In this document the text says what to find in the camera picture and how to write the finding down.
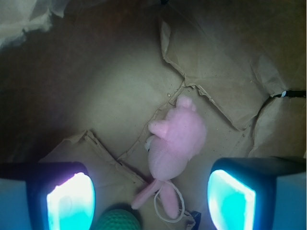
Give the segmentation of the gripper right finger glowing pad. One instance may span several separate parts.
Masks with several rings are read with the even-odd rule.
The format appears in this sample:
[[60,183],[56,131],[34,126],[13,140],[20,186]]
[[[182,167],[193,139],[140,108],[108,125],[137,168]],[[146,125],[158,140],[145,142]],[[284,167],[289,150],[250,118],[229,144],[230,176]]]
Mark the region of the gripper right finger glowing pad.
[[218,230],[305,230],[306,159],[220,158],[210,172],[207,200]]

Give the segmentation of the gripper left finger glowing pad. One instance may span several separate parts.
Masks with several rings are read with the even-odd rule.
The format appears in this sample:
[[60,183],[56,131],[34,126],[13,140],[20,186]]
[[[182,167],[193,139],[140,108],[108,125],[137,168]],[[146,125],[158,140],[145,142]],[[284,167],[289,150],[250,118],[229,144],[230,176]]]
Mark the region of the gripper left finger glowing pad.
[[2,230],[88,230],[95,189],[80,162],[2,163]]

